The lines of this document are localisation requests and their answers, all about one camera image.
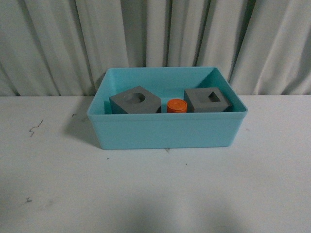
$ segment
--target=gray block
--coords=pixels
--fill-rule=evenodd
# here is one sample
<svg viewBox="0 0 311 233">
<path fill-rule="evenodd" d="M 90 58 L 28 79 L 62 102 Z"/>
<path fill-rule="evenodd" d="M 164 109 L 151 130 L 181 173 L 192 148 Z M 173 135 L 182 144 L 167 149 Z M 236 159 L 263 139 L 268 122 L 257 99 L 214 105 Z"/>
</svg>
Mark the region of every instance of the gray block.
<svg viewBox="0 0 311 233">
<path fill-rule="evenodd" d="M 109 97 L 113 114 L 161 113 L 161 99 L 141 86 Z"/>
<path fill-rule="evenodd" d="M 223 112 L 231 103 L 217 87 L 186 89 L 188 113 Z"/>
</svg>

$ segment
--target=scuff mark on table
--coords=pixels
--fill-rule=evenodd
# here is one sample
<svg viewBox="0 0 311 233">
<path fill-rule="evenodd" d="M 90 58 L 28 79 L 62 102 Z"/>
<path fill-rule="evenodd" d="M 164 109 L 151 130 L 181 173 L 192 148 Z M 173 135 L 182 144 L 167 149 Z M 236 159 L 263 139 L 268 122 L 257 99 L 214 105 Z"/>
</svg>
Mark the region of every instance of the scuff mark on table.
<svg viewBox="0 0 311 233">
<path fill-rule="evenodd" d="M 43 119 L 42 119 L 42 121 L 40 122 L 40 124 L 38 124 L 37 126 L 33 126 L 33 127 L 29 130 L 29 132 L 31 133 L 30 137 L 32 137 L 32 136 L 34 135 L 33 129 L 34 129 L 34 128 L 39 128 L 40 125 L 42 124 L 42 122 L 43 122 Z"/>
</svg>

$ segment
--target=light blue plastic bin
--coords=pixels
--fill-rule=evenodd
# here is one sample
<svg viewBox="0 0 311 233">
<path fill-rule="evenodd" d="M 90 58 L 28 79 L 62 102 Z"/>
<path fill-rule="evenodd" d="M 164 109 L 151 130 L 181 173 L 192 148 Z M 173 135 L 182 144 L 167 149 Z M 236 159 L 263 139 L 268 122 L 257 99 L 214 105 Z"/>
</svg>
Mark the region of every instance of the light blue plastic bin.
<svg viewBox="0 0 311 233">
<path fill-rule="evenodd" d="M 218 87 L 232 103 L 221 113 L 111 114 L 109 97 L 142 86 L 162 99 L 162 112 L 188 88 Z M 215 67 L 109 69 L 87 115 L 101 147 L 110 149 L 230 146 L 247 108 Z"/>
</svg>

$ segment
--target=orange cylinder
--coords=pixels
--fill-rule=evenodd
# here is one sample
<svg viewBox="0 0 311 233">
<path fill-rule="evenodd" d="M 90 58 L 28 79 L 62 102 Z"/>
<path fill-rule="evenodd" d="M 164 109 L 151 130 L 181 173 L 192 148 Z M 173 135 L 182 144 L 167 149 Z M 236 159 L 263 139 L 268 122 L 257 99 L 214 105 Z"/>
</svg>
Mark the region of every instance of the orange cylinder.
<svg viewBox="0 0 311 233">
<path fill-rule="evenodd" d="M 172 99 L 167 102 L 168 113 L 186 113 L 187 102 L 181 99 Z"/>
</svg>

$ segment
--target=table surface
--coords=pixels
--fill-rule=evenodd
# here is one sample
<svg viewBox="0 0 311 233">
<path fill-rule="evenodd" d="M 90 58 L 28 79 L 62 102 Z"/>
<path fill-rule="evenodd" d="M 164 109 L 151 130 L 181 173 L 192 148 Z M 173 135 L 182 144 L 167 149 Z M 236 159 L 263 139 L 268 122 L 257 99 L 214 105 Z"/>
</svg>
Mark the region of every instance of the table surface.
<svg viewBox="0 0 311 233">
<path fill-rule="evenodd" d="M 1 97 L 0 232 L 311 232 L 311 96 L 241 99 L 228 148 L 102 150 L 92 97 Z"/>
</svg>

